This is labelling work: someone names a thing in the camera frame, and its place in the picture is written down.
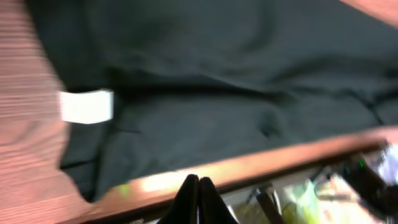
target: black garment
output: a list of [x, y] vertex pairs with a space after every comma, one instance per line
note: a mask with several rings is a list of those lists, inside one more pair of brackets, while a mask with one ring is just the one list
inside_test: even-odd
[[238, 224], [208, 177], [188, 175], [158, 224]]
[[145, 175], [398, 123], [398, 32], [338, 0], [27, 0], [68, 91], [60, 167], [89, 202]]

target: wooden table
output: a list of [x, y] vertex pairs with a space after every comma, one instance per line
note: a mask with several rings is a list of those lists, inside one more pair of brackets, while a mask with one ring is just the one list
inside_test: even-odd
[[[398, 24], [396, 0], [346, 2]], [[189, 173], [210, 176], [223, 186], [335, 156], [380, 138], [398, 142], [398, 128], [369, 130], [132, 180], [129, 197], [112, 190], [90, 205], [57, 169], [68, 126], [59, 120], [60, 84], [49, 65], [22, 1], [0, 0], [0, 223], [80, 223], [170, 200]]]

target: white tag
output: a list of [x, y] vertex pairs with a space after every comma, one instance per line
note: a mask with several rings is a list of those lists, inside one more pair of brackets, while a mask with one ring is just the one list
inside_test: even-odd
[[96, 90], [86, 93], [60, 92], [61, 118], [64, 121], [94, 124], [113, 117], [113, 92]]

